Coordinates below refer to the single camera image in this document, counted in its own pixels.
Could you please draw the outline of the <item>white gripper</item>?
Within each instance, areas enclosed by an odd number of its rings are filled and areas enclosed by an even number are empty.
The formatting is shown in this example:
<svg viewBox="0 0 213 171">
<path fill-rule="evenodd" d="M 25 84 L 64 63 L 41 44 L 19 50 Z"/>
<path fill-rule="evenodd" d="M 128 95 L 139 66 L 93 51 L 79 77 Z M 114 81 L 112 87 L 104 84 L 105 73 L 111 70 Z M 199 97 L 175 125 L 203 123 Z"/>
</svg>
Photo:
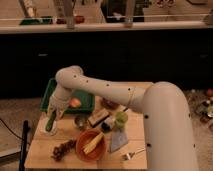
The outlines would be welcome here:
<svg viewBox="0 0 213 171">
<path fill-rule="evenodd" d="M 56 128 L 59 120 L 63 118 L 65 110 L 69 106 L 72 91 L 63 87 L 56 87 L 52 95 L 49 98 L 49 104 L 47 108 L 48 120 L 53 111 L 56 111 Z"/>
</svg>

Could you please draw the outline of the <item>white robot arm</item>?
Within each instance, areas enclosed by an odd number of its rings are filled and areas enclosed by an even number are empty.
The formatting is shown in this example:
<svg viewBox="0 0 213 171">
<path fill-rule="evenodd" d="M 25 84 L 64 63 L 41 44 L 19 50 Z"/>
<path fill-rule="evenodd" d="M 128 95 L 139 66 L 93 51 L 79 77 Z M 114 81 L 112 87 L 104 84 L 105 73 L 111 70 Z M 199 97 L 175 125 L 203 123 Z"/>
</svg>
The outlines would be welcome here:
<svg viewBox="0 0 213 171">
<path fill-rule="evenodd" d="M 199 171 L 190 110 L 182 90 L 170 82 L 144 89 L 86 77 L 79 66 L 57 71 L 49 107 L 68 108 L 75 90 L 103 97 L 144 116 L 147 171 Z"/>
</svg>

